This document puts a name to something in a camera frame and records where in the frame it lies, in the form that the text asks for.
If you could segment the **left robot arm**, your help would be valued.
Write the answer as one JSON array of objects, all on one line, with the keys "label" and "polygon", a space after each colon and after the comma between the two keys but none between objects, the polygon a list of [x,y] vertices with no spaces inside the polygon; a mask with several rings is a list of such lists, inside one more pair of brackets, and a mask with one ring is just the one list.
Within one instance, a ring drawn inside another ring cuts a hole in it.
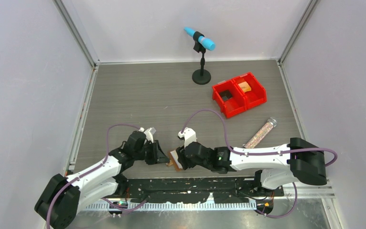
[{"label": "left robot arm", "polygon": [[127,179],[123,171],[135,161],[148,165],[169,163],[169,158],[155,140],[155,129],[133,131],[120,147],[111,150],[95,163],[67,177],[56,174],[35,204],[34,210],[48,228],[65,229],[77,214],[88,205],[106,196],[123,197],[127,191]]}]

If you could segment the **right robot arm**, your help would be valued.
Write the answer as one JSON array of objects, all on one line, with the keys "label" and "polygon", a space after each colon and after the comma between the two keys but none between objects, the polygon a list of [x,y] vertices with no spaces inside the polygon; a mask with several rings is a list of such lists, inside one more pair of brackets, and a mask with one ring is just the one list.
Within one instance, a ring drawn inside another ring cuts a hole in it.
[{"label": "right robot arm", "polygon": [[198,142],[170,152],[176,169],[204,167],[218,174],[256,169],[253,190],[265,196],[279,186],[301,182],[312,186],[327,184],[324,152],[321,148],[294,137],[288,144],[267,148],[208,148]]}]

